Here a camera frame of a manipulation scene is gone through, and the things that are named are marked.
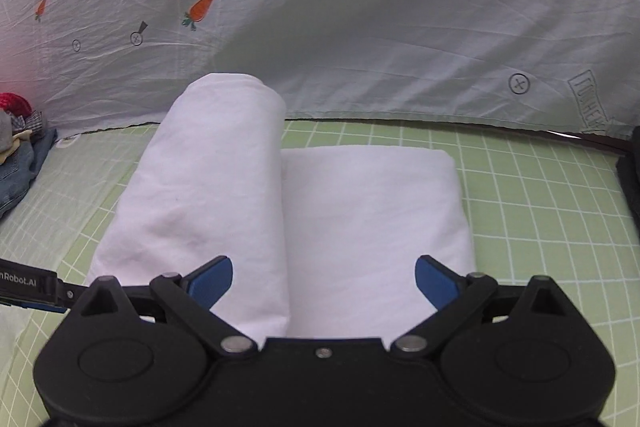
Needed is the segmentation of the red garment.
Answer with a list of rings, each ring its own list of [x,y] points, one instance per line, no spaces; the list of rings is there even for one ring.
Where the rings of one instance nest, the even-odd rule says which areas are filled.
[[[11,92],[0,93],[0,108],[6,113],[24,118],[32,115],[34,111],[26,98]]]

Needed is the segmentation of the blue denim jeans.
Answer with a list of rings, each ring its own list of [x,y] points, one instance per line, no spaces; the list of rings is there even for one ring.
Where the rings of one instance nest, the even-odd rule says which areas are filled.
[[[18,149],[1,165],[0,217],[3,217],[26,196],[58,137],[49,129],[35,143],[23,141]]]

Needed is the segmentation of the white hooded garment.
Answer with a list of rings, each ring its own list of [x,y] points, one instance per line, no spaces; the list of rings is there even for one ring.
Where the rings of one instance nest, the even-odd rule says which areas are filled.
[[[89,277],[144,285],[229,257],[214,306],[256,341],[392,341],[433,307],[414,267],[475,268],[454,160],[387,145],[285,148],[285,105],[247,75],[210,74],[177,98],[144,151]]]

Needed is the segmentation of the folded black garment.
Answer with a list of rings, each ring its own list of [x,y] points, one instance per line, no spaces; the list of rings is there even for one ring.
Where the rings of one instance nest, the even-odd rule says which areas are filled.
[[[631,218],[637,232],[640,232],[640,129],[635,127],[631,133],[631,149],[616,162],[616,173],[620,188],[628,205]]]

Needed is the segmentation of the grey garment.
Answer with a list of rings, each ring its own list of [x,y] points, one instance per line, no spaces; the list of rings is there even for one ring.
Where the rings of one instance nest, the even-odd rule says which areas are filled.
[[[13,144],[13,129],[11,116],[3,109],[0,110],[0,152],[3,153]]]

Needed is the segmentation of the grey carrot print sheet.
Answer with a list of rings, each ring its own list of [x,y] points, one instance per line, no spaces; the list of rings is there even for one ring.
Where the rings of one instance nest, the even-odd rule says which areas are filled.
[[[627,138],[639,0],[1,0],[1,87],[64,132],[159,120],[210,72],[293,118]]]

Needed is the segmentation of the green grid bed sheet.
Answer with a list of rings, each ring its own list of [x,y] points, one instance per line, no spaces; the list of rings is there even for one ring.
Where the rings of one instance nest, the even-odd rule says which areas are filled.
[[[81,283],[153,132],[130,127],[58,142],[26,197],[2,219],[2,257]],[[604,421],[638,424],[639,237],[615,150],[550,134],[357,121],[292,120],[282,143],[447,152],[457,164],[477,266],[503,283],[551,275],[616,362]]]

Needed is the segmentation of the beige garment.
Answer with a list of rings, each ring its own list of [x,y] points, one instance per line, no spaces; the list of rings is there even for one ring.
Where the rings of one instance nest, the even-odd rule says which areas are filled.
[[[27,129],[12,136],[11,145],[0,153],[0,165],[4,165],[8,159],[20,148],[21,144],[29,141],[32,136],[32,130]]]

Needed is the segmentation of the blue plaid shirt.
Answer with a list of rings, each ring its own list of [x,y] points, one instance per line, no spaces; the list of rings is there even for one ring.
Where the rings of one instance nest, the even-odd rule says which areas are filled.
[[[32,134],[43,133],[47,130],[47,118],[44,117],[40,110],[34,110],[28,116],[18,116],[10,113],[12,131],[20,133],[30,130]]]

